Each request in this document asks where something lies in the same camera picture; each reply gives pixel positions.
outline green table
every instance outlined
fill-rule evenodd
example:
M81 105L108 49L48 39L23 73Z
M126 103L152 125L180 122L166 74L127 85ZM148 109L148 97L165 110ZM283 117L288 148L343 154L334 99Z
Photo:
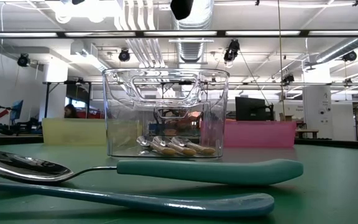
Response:
M116 163L106 156L103 147L26 144L0 146L0 150L61 163L74 171ZM178 217L92 202L0 192L0 223L358 223L357 149L305 145L295 146L295 150L227 149L222 161L249 162L271 157L297 157L304 163L305 173L297 179L265 188L119 175L114 171L89 172L64 184L110 192L197 197L263 192L272 195L276 205L273 213L264 218Z

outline utensil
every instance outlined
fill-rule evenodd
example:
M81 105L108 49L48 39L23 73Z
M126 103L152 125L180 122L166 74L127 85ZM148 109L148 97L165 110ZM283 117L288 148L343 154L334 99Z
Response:
M179 146L182 147L189 147L191 149L195 149L197 152L204 154L204 155L211 155L215 153L215 149L212 147L203 147L197 144L192 143L189 139L184 138L184 137L180 137L180 136L175 136L172 138L172 142L174 144L177 144Z
M151 195L117 194L18 183L0 182L0 190L21 194L37 194L98 202L154 212L202 217L254 217L267 215L274 209L274 198L268 194L242 194L213 197L159 197Z
M182 153L186 156L194 156L197 153L194 149L182 147L182 146L172 143L171 140L167 137L156 136L153 138L153 142L156 142L160 146L170 147L170 148L176 150L177 152Z
M145 136L139 136L136 139L137 143L140 144L143 147L151 147L155 149L157 152L166 155L166 156L172 156L175 155L176 151L174 149L171 149L169 147L161 146L159 144L156 144L155 142L150 142L146 139Z
M250 164L121 160L116 167L92 167L74 173L59 164L0 151L0 177L18 182L53 184L93 170L218 184L270 185L299 177L303 164L286 159Z

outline ventilation duct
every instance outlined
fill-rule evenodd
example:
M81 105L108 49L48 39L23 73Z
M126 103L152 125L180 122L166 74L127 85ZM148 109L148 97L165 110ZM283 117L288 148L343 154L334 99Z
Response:
M176 30L208 30L211 28L214 0L196 0L190 15L180 21L173 17ZM177 43L180 62L199 62L203 56L204 43Z
M348 38L316 56L317 63L326 63L358 48L358 38Z

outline teal handle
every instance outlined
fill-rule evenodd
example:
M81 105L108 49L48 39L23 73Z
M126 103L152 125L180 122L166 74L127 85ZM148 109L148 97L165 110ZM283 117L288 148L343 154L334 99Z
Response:
M4 182L0 182L0 190L202 217L255 217L267 215L274 209L274 198L268 194L240 194L205 198L163 197Z
M117 173L217 184L271 185L303 174L303 164L274 159L248 164L134 160L119 161Z

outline pink bin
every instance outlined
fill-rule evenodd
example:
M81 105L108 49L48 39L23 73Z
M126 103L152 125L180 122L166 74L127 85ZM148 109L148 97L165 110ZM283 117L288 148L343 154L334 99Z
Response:
M295 141L295 122L226 121L225 147L288 148Z

